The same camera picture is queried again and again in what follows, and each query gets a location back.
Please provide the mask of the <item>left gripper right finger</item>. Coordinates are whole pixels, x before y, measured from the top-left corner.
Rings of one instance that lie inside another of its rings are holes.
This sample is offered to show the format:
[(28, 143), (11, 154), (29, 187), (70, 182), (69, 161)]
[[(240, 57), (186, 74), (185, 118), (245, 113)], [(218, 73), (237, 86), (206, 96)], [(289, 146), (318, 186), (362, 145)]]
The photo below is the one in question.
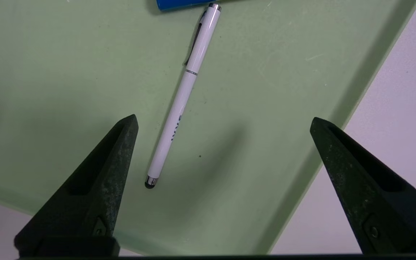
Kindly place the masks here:
[(363, 254), (416, 254), (416, 188), (333, 123), (310, 134)]

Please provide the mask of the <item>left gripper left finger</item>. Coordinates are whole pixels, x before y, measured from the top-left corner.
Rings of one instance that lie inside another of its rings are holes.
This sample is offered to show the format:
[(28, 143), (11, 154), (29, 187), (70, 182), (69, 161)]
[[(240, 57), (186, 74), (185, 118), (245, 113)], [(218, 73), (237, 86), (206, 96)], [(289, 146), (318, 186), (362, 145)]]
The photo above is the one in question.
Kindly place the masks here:
[(16, 235), (20, 258), (117, 258), (113, 236), (139, 130), (119, 120)]

